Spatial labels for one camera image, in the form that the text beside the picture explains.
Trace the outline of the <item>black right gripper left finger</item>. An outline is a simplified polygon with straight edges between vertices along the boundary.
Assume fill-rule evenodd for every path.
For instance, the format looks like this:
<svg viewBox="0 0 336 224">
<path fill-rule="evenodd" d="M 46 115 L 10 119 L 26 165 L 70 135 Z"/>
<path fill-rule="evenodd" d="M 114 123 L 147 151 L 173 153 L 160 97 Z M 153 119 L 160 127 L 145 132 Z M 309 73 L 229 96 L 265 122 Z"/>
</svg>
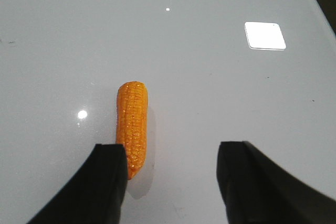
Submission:
<svg viewBox="0 0 336 224">
<path fill-rule="evenodd" d="M 119 223 L 128 169 L 121 144 L 97 144 L 29 223 Z"/>
</svg>

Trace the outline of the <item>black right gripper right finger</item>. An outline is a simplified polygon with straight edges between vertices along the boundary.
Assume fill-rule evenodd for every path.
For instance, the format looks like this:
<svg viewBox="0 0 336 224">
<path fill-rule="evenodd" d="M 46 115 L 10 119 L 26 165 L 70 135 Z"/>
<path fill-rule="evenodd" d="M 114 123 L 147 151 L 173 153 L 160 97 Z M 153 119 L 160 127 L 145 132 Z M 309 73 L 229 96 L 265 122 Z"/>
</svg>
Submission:
<svg viewBox="0 0 336 224">
<path fill-rule="evenodd" d="M 229 223 L 335 223 L 335 200 L 248 141 L 220 143 L 216 175 Z"/>
</svg>

